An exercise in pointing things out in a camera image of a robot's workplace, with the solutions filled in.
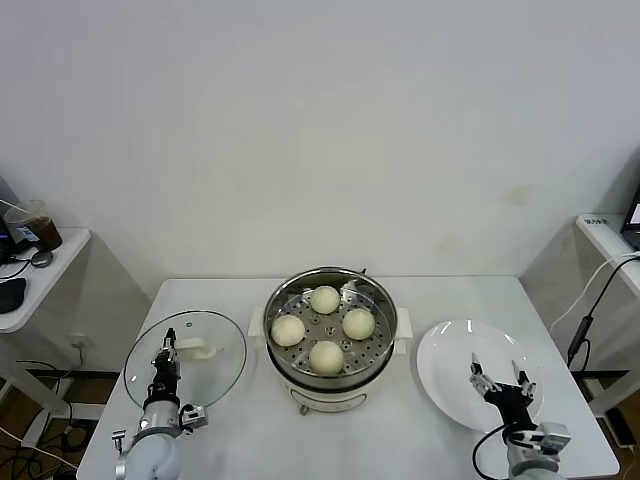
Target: wooden floor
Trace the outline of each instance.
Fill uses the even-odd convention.
[[[53,379],[42,379],[44,383],[53,387],[55,385],[55,381]],[[74,380],[73,384],[69,388],[69,391],[65,395],[65,399],[69,402],[82,402],[82,403],[106,403],[109,399],[109,395],[113,386],[115,384],[115,380],[84,380],[77,379]],[[12,389],[11,392],[5,397],[2,402],[2,408],[0,408],[0,426],[4,429],[8,430],[12,434],[22,438],[22,436],[27,431],[31,420],[36,416],[36,414],[40,411],[40,407],[34,401],[29,399],[22,392]],[[53,420],[43,435],[43,439],[51,439],[56,437],[60,433],[64,431],[67,426],[67,420]],[[81,429],[74,429],[69,434],[69,443],[74,445],[78,444],[85,432]],[[14,477],[11,476],[11,469],[13,461],[7,461],[12,456],[15,455],[15,448],[18,446],[18,442],[12,440],[8,436],[4,435],[0,432],[0,480],[29,480],[29,475],[26,470],[16,475]],[[60,449],[60,438],[55,438],[51,442],[44,442],[43,448],[46,451],[49,451],[55,455],[61,456],[62,451]],[[31,449],[22,449],[19,452],[19,455],[22,457],[29,458],[31,457],[33,450]],[[83,451],[76,453],[67,453],[64,455],[65,460],[68,462],[78,465],[80,460],[82,459]],[[38,453],[35,455],[37,460],[42,462],[42,472],[39,472],[38,467],[34,464],[31,469],[31,474],[35,478],[38,474],[49,471],[48,474],[42,475],[43,480],[51,478],[53,473],[57,470],[60,462],[50,458],[44,454]],[[20,469],[25,466],[26,462],[24,460],[16,460],[14,467],[14,474],[17,474]],[[63,467],[60,469],[60,473],[65,472],[67,470],[72,470],[70,467]]]
[[[640,442],[640,391],[631,395],[624,402],[618,405],[620,410],[622,411],[622,415],[626,420],[629,428],[633,432],[633,436],[636,438],[637,442]],[[604,422],[598,420],[600,423],[600,427],[604,431],[607,439],[609,440],[609,444],[613,448],[613,451],[618,457],[618,462],[620,462],[620,473],[613,477],[618,480],[622,480],[624,473],[627,472],[629,467],[631,470],[627,473],[627,476],[624,480],[640,480],[640,451],[638,450],[638,446],[635,447],[635,455],[628,448],[618,448],[613,438],[609,434],[607,427],[604,425]]]
[[[53,387],[55,381],[52,379],[42,379],[44,383]],[[106,403],[109,399],[109,395],[111,394],[111,390],[115,384],[115,380],[84,380],[77,379],[74,380],[71,388],[65,395],[65,399],[69,402],[82,402],[82,403]],[[640,392],[629,397],[625,400],[621,405],[620,409],[629,424],[629,427],[633,431],[636,439],[640,441]],[[18,437],[22,437],[24,433],[27,431],[29,427],[29,423],[36,416],[40,407],[30,400],[23,393],[18,390],[13,389],[2,402],[2,406],[0,408],[0,426],[8,430],[9,432],[17,435]],[[600,423],[605,435],[609,439],[609,443],[611,444],[616,456],[618,457],[618,461],[620,462],[620,473],[612,478],[622,480],[624,473],[627,471],[629,466],[631,466],[632,462],[634,462],[634,456],[629,449],[620,449],[616,446],[615,442],[611,438],[611,435],[607,431],[604,423]],[[59,435],[62,431],[64,431],[67,426],[66,420],[53,420],[51,425],[45,432],[43,438],[50,439]],[[84,432],[80,429],[74,430],[70,434],[70,442],[72,444],[78,443]],[[0,432],[0,480],[29,480],[27,472],[24,471],[15,477],[11,477],[11,468],[12,462],[5,462],[7,459],[11,458],[15,451],[14,449],[17,447],[18,443],[11,438]],[[57,438],[51,442],[44,443],[45,450],[50,451],[56,455],[61,455],[60,450],[60,439]],[[80,463],[82,459],[84,451],[76,452],[76,453],[68,453],[65,454],[65,459],[75,465]],[[30,457],[32,455],[32,450],[23,449],[19,452],[20,456]],[[47,457],[43,454],[37,454],[34,458],[40,460],[42,462],[42,472],[38,471],[36,466],[32,467],[32,476],[36,477],[39,473],[47,472],[48,474],[43,475],[39,478],[47,479],[56,471],[60,462],[57,460]],[[636,463],[633,468],[628,472],[627,476],[624,480],[640,480],[640,465]],[[14,466],[15,472],[17,473],[21,468],[23,468],[25,462],[22,460],[17,460]],[[60,472],[64,472],[67,470],[71,470],[69,467],[64,467],[60,470]]]

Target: white wall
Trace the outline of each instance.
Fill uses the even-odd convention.
[[[640,125],[640,3],[0,3],[0,173],[175,276],[520,273]],[[622,191],[637,182],[623,175]]]

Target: white table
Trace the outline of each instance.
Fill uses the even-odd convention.
[[[567,425],[573,440],[562,452],[567,477],[606,477],[618,462],[583,400],[546,328],[514,277],[378,278],[411,314],[415,335],[408,355],[395,356],[366,403],[351,412],[300,416],[278,382],[263,349],[251,357],[240,382],[209,409],[209,426],[181,436],[181,480],[203,479],[472,479],[471,451],[481,435],[450,420],[417,380],[417,344],[447,319],[482,320],[510,333],[538,359],[545,399],[541,418]],[[251,313],[280,280],[168,280],[143,330],[189,309],[213,309],[247,333]],[[149,358],[155,352],[149,352]],[[135,432],[141,409],[128,397],[122,375],[93,434],[80,480],[113,480],[114,430]],[[498,437],[482,447],[480,466],[503,478],[506,450]]]
[[[635,251],[620,235],[624,217],[616,214],[586,214],[580,215],[576,221],[580,230],[605,259],[616,258],[611,262],[613,268],[627,260],[628,257],[622,258],[621,255]],[[627,263],[618,275],[631,292],[640,297],[640,262]],[[595,395],[589,406],[594,415],[602,417],[607,410],[640,390],[640,368],[629,371],[604,391],[597,380],[585,380],[585,383]]]
[[[8,334],[18,331],[29,321],[33,313],[40,306],[44,298],[54,287],[58,279],[71,262],[82,251],[91,238],[91,232],[86,228],[61,228],[62,245],[53,252],[53,262],[45,268],[34,268],[29,265],[20,275],[14,278],[26,278],[27,286],[24,294],[24,302],[13,312],[0,314],[0,334]],[[32,248],[18,258],[31,258],[37,250]],[[7,277],[18,271],[22,264],[11,264],[0,267],[0,277]],[[45,407],[32,422],[24,436],[23,445],[35,443],[46,427],[49,418],[68,418],[69,406],[62,399],[62,395],[71,384],[71,380],[62,380],[59,394],[55,394],[42,382],[31,375],[18,360],[16,352],[10,343],[0,335],[0,377],[6,380],[0,389],[2,399],[11,387],[22,391],[29,398]],[[74,404],[74,418],[98,419],[102,412],[102,406]]]

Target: power cord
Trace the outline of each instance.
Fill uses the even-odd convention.
[[[8,277],[0,277],[0,280],[9,280],[10,278],[17,277],[22,272],[24,272],[27,269],[27,267],[31,264],[31,260],[22,260],[22,261],[24,262],[24,265],[20,270],[18,270],[16,273],[12,273]]]
[[[615,262],[617,260],[620,260],[622,258],[626,258],[626,257],[634,257],[634,258],[640,257],[640,252],[623,253],[622,255],[617,255],[615,257],[611,257],[609,260],[606,260],[605,262],[600,264],[600,266],[598,268],[596,268],[596,271],[593,272],[593,275],[591,275],[591,278],[589,279],[587,284],[584,286],[584,289],[582,290],[582,292],[580,292],[580,295],[578,295],[578,297],[571,304],[571,306],[567,309],[567,311],[564,312],[562,315],[560,315],[551,324],[551,326],[549,327],[549,333],[553,333],[553,329],[556,327],[556,325],[558,325],[558,323],[560,323],[562,320],[564,320],[566,318],[566,316],[569,315],[569,313],[571,313],[571,311],[575,308],[575,306],[578,304],[578,302],[580,302],[580,300],[582,300],[582,297],[584,297],[587,294],[587,290],[589,290],[589,287],[591,286],[593,281],[596,279],[598,274],[602,271],[602,269],[604,269],[610,263]]]
[[[68,377],[72,372],[82,368],[84,366],[84,352],[83,352],[83,346],[82,345],[74,345],[73,346],[75,349],[78,350],[78,354],[79,354],[79,362],[77,365],[73,366],[71,369],[67,370],[63,375],[61,375],[60,377],[57,378],[56,380],[56,393],[59,393],[60,390],[60,383],[63,379],[65,379],[66,377]],[[32,364],[36,364],[36,365],[44,365],[48,368],[50,368],[52,371],[60,374],[62,373],[60,370],[58,370],[57,368],[55,368],[53,365],[51,365],[50,363],[47,362],[42,362],[39,360],[18,360],[18,363],[32,363]],[[60,473],[60,470],[65,466],[70,466],[74,469],[77,470],[77,467],[75,467],[73,464],[69,463],[66,461],[65,457],[65,453],[73,453],[73,452],[79,452],[81,450],[83,450],[84,448],[86,448],[86,446],[89,444],[90,440],[91,440],[91,436],[93,435],[93,432],[95,430],[95,425],[90,422],[90,421],[78,421],[78,422],[73,422],[73,406],[70,402],[67,402],[67,404],[69,405],[69,419],[67,421],[67,426],[65,427],[64,431],[62,433],[59,433],[49,439],[46,440],[41,440],[38,442],[37,447],[33,447],[33,451],[31,453],[30,456],[22,456],[22,453],[24,450],[28,450],[31,447],[21,447],[20,445],[18,447],[8,447],[6,445],[1,445],[0,444],[0,448],[5,448],[7,450],[13,451],[14,454],[9,457],[7,459],[7,461],[3,464],[0,464],[0,469],[6,465],[8,462],[11,462],[11,480],[15,480],[18,478],[21,478],[21,474],[22,473],[26,473],[30,479],[35,480],[38,478],[41,478],[43,475],[50,473],[53,470],[56,470],[54,477],[57,477],[58,474]],[[47,420],[46,423],[47,424],[49,422],[49,418],[50,418],[50,414],[47,416]],[[80,442],[77,442],[75,444],[72,444],[69,440],[69,434],[74,430],[74,429],[80,429],[80,430],[84,430],[85,431],[85,435],[82,437],[82,440]],[[12,435],[11,433],[7,432],[6,430],[4,430],[3,428],[0,427],[0,431],[4,432],[5,434],[9,435],[10,437],[16,439],[17,437]],[[46,446],[47,443],[50,443],[54,440],[60,439],[60,446],[56,446],[56,445],[49,445]],[[61,451],[62,455],[61,457],[57,456],[57,455],[53,455],[50,453],[47,453],[45,451],[45,449],[47,448],[56,448],[58,450]],[[36,457],[38,455],[38,453],[44,453],[45,455],[50,455],[56,459],[58,459],[61,463],[46,471],[43,472],[42,471],[42,462],[40,462],[40,460],[38,460]],[[16,467],[17,467],[17,462],[18,460],[23,460],[25,462],[25,464],[19,468],[16,471]],[[33,467],[37,467],[39,469],[39,472],[34,474],[34,472],[32,472]]]
[[[473,469],[476,471],[476,473],[480,476],[480,478],[483,478],[484,480],[499,480],[495,477],[491,477],[485,473],[482,473],[480,471],[480,467],[478,467],[478,449],[482,446],[482,444],[484,442],[486,442],[487,440],[489,440],[489,438],[491,438],[493,435],[495,435],[496,433],[498,433],[500,430],[503,430],[507,425],[500,425],[497,428],[494,428],[493,430],[491,430],[489,433],[487,433],[484,437],[482,437],[480,439],[480,441],[478,443],[476,443],[476,446],[473,447],[473,453],[471,454],[471,460],[473,462]]]
[[[602,301],[602,298],[604,297],[604,294],[608,290],[609,285],[611,285],[611,282],[613,282],[613,279],[615,278],[616,274],[627,263],[633,262],[635,260],[640,260],[640,258],[638,258],[637,256],[633,256],[632,258],[628,258],[627,260],[621,262],[618,266],[616,266],[616,268],[613,269],[613,272],[611,272],[611,275],[609,275],[609,278],[607,279],[607,282],[604,284],[604,287],[602,287],[602,290],[600,290],[600,294],[598,295],[598,298],[596,298],[596,301],[591,306],[591,309],[589,309],[589,312],[584,317],[582,317],[582,321],[580,322],[580,325],[578,326],[578,329],[576,330],[576,333],[574,334],[573,339],[571,340],[571,344],[569,345],[569,348],[567,350],[567,367],[571,366],[571,363],[573,362],[573,359],[575,358],[576,354],[580,350],[580,347],[582,347],[583,343],[586,343],[587,344],[587,356],[585,358],[585,362],[584,362],[584,365],[583,365],[581,371],[584,372],[586,370],[587,364],[589,362],[589,355],[591,354],[591,342],[587,339],[587,334],[589,333],[589,329],[591,328],[591,324],[593,323],[593,313],[595,312],[596,307]]]

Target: wall outlet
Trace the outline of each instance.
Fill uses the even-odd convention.
[[[67,334],[67,340],[69,341],[69,345],[72,347],[79,345],[87,348],[93,345],[89,335],[85,335],[84,333],[69,333]]]

